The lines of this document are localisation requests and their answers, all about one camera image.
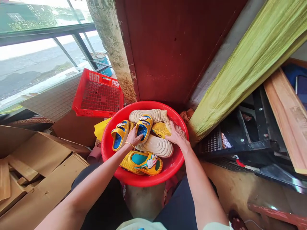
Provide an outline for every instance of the pavement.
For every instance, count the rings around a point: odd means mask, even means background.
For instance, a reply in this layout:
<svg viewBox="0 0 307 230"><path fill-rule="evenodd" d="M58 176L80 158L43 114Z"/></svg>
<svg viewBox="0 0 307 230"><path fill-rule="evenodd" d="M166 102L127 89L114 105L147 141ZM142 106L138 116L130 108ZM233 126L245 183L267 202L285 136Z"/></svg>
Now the pavement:
<svg viewBox="0 0 307 230"><path fill-rule="evenodd" d="M77 65L84 62L82 59L84 55L71 35L58 39ZM87 41L83 40L91 52ZM89 40L95 52L105 52L98 35L90 36ZM54 46L53 40L36 41L32 44L34 46L24 43L6 47L7 56L9 56L6 60L4 60L4 51L0 50L2 52L0 54L0 100L73 67L63 51L58 46ZM19 52L24 55L14 57Z"/></svg>

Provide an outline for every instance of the concrete floor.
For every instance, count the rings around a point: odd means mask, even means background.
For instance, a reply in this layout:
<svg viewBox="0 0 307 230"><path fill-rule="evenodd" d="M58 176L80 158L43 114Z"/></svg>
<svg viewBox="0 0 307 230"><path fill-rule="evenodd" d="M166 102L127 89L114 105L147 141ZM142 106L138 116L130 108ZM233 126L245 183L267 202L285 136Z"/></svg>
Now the concrete floor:
<svg viewBox="0 0 307 230"><path fill-rule="evenodd" d="M232 172L207 162L201 164L217 187L225 213L234 208L244 221L251 219L263 228L260 216L247 208L249 195L255 189L257 181L261 179L252 173ZM183 171L184 167L177 176L182 177ZM164 188L164 183L149 188L128 186L126 202L133 217L152 221L162 209ZM252 222L248 222L246 226L249 230L259 230Z"/></svg>

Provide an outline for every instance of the green cloth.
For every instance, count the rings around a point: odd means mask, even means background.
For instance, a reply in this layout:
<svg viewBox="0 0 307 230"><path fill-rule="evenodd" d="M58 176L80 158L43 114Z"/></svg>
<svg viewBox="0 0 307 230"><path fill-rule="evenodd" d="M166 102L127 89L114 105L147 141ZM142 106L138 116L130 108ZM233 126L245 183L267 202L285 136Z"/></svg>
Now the green cloth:
<svg viewBox="0 0 307 230"><path fill-rule="evenodd" d="M307 39L307 1L269 0L223 66L189 124L192 145L208 135Z"/></svg>
<svg viewBox="0 0 307 230"><path fill-rule="evenodd" d="M160 222L153 223L141 218L126 221L116 230L138 230L142 228L145 230L167 230ZM220 223L210 223L207 224L203 230L233 230L233 228Z"/></svg>

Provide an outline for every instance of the red plastic basin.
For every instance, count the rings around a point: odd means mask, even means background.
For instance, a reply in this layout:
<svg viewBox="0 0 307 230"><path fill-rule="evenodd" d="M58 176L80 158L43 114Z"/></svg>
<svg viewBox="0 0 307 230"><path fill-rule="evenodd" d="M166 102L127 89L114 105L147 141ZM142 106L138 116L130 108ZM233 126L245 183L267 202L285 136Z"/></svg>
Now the red plastic basin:
<svg viewBox="0 0 307 230"><path fill-rule="evenodd" d="M171 107L155 101L136 102L119 110L112 117L112 119L106 126L101 141L101 154L103 161L108 160L115 153L112 150L113 138L111 136L111 131L116 127L116 125L123 120L129 120L129 115L133 110L150 110L150 109L167 110L167 115L170 118L170 120L172 120L178 126L181 126L182 130L186 132L187 139L189 140L189 134L183 119ZM170 158L161 158L163 161L163 170L158 175L156 176L135 175L127 170L122 169L119 166L114 176L117 179L123 181L125 184L137 187L150 187L167 181L181 168L183 162L185 161L178 145L173 144L173 146L174 146L173 155Z"/></svg>

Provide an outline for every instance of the red plastic crate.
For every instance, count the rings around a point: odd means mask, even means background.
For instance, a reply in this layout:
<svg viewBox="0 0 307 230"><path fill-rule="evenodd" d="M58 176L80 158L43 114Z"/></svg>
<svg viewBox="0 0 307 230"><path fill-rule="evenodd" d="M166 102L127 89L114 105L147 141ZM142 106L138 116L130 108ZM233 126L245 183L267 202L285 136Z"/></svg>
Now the red plastic crate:
<svg viewBox="0 0 307 230"><path fill-rule="evenodd" d="M72 106L77 116L111 117L123 105L124 96L116 79L83 70Z"/></svg>

